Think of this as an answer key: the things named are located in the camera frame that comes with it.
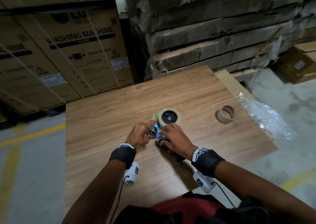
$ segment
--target black wristband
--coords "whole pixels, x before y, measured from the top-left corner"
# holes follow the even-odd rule
[[[126,163],[126,170],[130,169],[137,151],[128,143],[119,145],[111,154],[109,161],[116,159]]]
[[[214,150],[199,147],[193,154],[191,164],[204,176],[214,178],[215,169],[221,161],[225,161],[225,159],[221,158]]]

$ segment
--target lg logo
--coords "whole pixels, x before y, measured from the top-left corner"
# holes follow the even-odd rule
[[[87,14],[85,12],[76,12],[76,13],[71,12],[70,16],[73,19],[78,19],[78,18],[86,18]],[[65,24],[69,21],[69,15],[67,13],[52,13],[52,17],[56,22],[59,22],[62,24]]]

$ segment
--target warning triangle label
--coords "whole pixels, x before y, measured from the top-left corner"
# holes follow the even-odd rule
[[[117,57],[119,57],[119,54],[117,53],[117,51],[113,50],[112,58],[117,58]]]
[[[43,75],[43,74],[47,74],[48,71],[46,71],[45,69],[41,68],[41,67],[36,67],[37,68],[37,72],[39,75]]]

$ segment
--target white sensor device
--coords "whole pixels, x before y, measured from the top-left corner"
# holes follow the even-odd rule
[[[137,176],[138,176],[138,170],[139,170],[139,165],[137,162],[133,162],[132,166],[130,167],[130,169],[127,169],[125,171],[125,183],[127,184],[133,184],[137,181]]]
[[[193,179],[199,184],[199,186],[202,188],[202,190],[209,194],[211,190],[215,187],[214,179],[208,176],[204,176],[201,172],[196,171],[193,174]]]

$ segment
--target black cable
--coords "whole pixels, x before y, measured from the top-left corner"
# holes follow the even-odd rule
[[[122,186],[121,186],[121,190],[120,190],[119,195],[118,195],[118,203],[116,204],[116,207],[115,207],[114,212],[113,212],[113,214],[112,214],[112,217],[111,217],[111,220],[110,220],[110,224],[112,223],[112,220],[113,220],[114,214],[115,214],[115,212],[116,212],[116,209],[117,209],[118,206],[119,206],[119,199],[120,199],[120,197],[121,197],[121,192],[122,192],[122,188],[123,188],[123,184],[124,184],[125,178],[129,178],[129,177],[130,177],[130,176],[125,176],[124,179],[123,179],[123,183],[122,183]]]
[[[234,204],[230,201],[230,199],[227,197],[226,193],[223,191],[223,189],[221,188],[221,186],[219,186],[219,184],[217,182],[212,182],[211,185],[215,183],[223,192],[223,194],[226,196],[226,198],[228,199],[228,201],[231,203],[231,205],[235,208]]]

